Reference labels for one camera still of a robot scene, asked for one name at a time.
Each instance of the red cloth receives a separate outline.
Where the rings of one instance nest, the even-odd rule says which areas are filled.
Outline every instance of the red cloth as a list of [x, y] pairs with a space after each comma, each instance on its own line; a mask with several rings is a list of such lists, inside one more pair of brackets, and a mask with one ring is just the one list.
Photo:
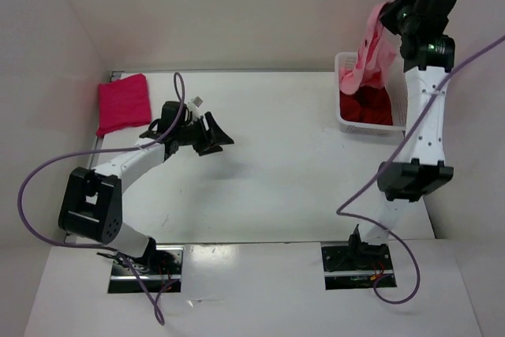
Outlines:
[[363, 86], [353, 95], [340, 92], [340, 115], [348, 122], [393, 125], [386, 88]]
[[152, 120], [148, 81], [143, 74], [99, 84], [98, 137], [131, 126], [147, 125]]

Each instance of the plastic laundry basket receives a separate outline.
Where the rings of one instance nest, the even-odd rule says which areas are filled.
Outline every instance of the plastic laundry basket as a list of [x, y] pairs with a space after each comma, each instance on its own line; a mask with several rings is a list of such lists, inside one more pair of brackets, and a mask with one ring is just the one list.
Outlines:
[[337, 119], [340, 129], [346, 133], [361, 133], [387, 135], [394, 132], [404, 132], [407, 120], [407, 88], [405, 76], [402, 70], [402, 61], [397, 59], [390, 68], [390, 78], [386, 85], [386, 91], [391, 101], [391, 113], [393, 125], [367, 124], [364, 122], [349, 122], [340, 115], [340, 77], [339, 70], [342, 67], [352, 69], [357, 61], [356, 53], [338, 53], [335, 56], [335, 83], [337, 100]]

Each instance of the white wall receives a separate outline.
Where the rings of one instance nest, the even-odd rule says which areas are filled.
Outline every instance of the white wall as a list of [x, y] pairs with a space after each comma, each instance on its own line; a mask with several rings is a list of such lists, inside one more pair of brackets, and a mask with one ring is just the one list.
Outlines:
[[[505, 34], [505, 0], [458, 0], [447, 29], [457, 62]], [[437, 237], [450, 238], [485, 336], [505, 319], [505, 44], [450, 83], [444, 123], [454, 179], [427, 199]]]
[[113, 69], [326, 68], [387, 0], [70, 0]]
[[[49, 247], [21, 224], [17, 189], [42, 161], [91, 145], [104, 65], [67, 0], [0, 4], [0, 334], [18, 337]], [[28, 217], [47, 236], [62, 236], [59, 205], [69, 169], [79, 162], [47, 170], [28, 188]]]

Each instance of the cloth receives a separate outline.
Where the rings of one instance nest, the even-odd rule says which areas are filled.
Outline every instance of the cloth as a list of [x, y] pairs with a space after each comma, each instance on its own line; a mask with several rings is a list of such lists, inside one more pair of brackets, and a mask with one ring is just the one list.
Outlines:
[[383, 88], [387, 83], [389, 68], [396, 57], [395, 47], [384, 37], [384, 26], [379, 21], [385, 3], [373, 7], [368, 17], [365, 37], [357, 51], [357, 62], [352, 70], [339, 72], [340, 91], [353, 95], [361, 86]]
[[340, 92], [340, 115], [348, 122], [393, 125], [386, 88], [364, 86], [353, 95]]
[[152, 120], [148, 81], [143, 74], [112, 83], [99, 84], [98, 137], [132, 126], [147, 125]]

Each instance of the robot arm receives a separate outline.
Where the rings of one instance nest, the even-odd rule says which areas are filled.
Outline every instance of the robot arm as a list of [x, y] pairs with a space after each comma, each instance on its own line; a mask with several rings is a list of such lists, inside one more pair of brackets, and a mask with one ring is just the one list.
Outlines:
[[187, 105], [172, 132], [159, 142], [168, 130], [179, 108], [179, 102], [165, 102], [160, 119], [154, 120], [140, 135], [131, 152], [121, 154], [92, 169], [76, 168], [69, 176], [58, 225], [63, 230], [108, 245], [149, 268], [157, 266], [156, 243], [122, 221], [122, 194], [142, 175], [164, 163], [180, 146], [192, 145], [198, 155], [223, 150], [233, 144], [217, 125], [212, 114], [199, 116], [201, 99]]
[[[443, 34], [448, 14], [456, 0], [395, 0], [382, 9], [380, 21], [402, 37], [400, 54], [408, 91], [406, 133], [432, 95], [436, 100], [397, 159], [378, 177], [380, 197], [378, 222], [393, 230], [408, 209], [408, 203], [438, 189], [452, 179], [454, 169], [445, 166], [443, 110], [445, 91], [436, 86], [449, 73], [455, 60], [455, 42]], [[366, 223], [350, 236], [356, 260], [375, 260], [383, 254], [389, 234]]]

